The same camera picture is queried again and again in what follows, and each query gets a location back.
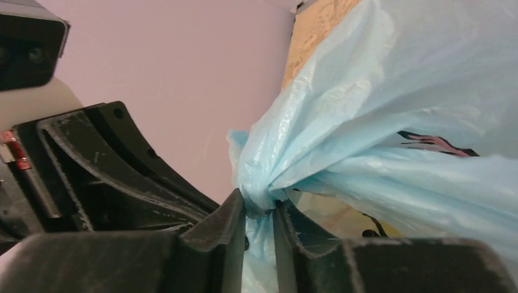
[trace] white surface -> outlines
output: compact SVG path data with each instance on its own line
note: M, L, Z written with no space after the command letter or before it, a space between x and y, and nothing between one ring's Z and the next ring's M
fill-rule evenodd
M230 128L279 93L294 15L262 0L40 0L72 29L57 76L81 102L123 101L156 152L222 202Z
M54 78L44 87L2 92L0 131L13 125L79 109L81 102L62 81Z

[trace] black plastic part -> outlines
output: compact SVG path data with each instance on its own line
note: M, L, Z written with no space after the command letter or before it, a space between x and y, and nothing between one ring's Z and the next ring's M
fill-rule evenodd
M170 231L27 238L0 272L2 293L239 293L245 212L235 190L203 222Z
M339 240L290 202L274 211L279 293L517 292L499 258L465 239Z
M3 255L5 252L9 251L19 242L0 242L0 255Z
M150 151L121 102L12 130L31 168L20 170L14 163L0 167L7 178L0 186L8 195L5 200L27 203L18 207L19 213L8 211L9 219L0 211L0 230L8 236L4 241L42 231L171 228L182 233L218 207ZM14 227L13 220L20 225Z

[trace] wrinkled plastic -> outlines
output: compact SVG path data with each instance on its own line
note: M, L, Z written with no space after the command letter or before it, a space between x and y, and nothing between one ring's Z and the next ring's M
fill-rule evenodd
M272 216L246 220L249 249L244 252L241 293L279 291Z
M249 215L297 188L516 262L517 17L515 0L363 0L249 137L231 134Z
M340 198L322 197L307 192L300 194L298 210L313 222L340 239L361 238L365 235L404 237L390 225L362 214Z

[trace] scratch mark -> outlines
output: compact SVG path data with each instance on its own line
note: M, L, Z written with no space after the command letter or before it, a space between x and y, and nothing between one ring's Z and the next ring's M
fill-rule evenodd
M120 84L107 84L107 85L104 85L103 86L103 89L120 89L120 88L123 88L123 89L127 89L128 87L134 87L136 84L134 82L123 82L123 83L120 83Z
M181 107L179 108L180 109L180 113L183 113L185 112L185 108L187 107L187 104L189 104L189 102L192 100L192 96L189 95L188 98L186 98L183 102L183 104L181 105Z
M189 170L193 170L194 168L196 168L196 166L198 165L198 163L200 162L201 159L202 159L202 156L200 155L200 153L196 154L196 159L191 164L191 167L189 168Z
M203 147L203 159L207 157L207 151L209 150L209 144L212 139L212 135L214 134L214 131L211 131L209 136L207 137L207 140L205 141L205 146Z
M169 227L169 228L166 228L166 229L163 229L163 231L178 231L182 228L186 228L186 227L190 227L190 222L187 223L187 224L181 224L181 225L176 225L176 226L173 226L173 227Z
M354 259L353 247L351 246L351 244L347 243L344 243L342 247L343 252L345 253L347 263L349 264L349 268L351 269L351 284L354 288L354 292L365 293L365 285L363 284L362 276L358 271L356 260Z
M160 79L158 81L158 90L156 92L156 100L160 101L162 96L162 83L164 81L164 75L160 72Z

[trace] camera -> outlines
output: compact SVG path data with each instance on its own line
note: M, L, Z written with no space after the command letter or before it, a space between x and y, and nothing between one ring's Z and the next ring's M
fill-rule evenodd
M0 92L49 83L70 25L33 0L0 0Z

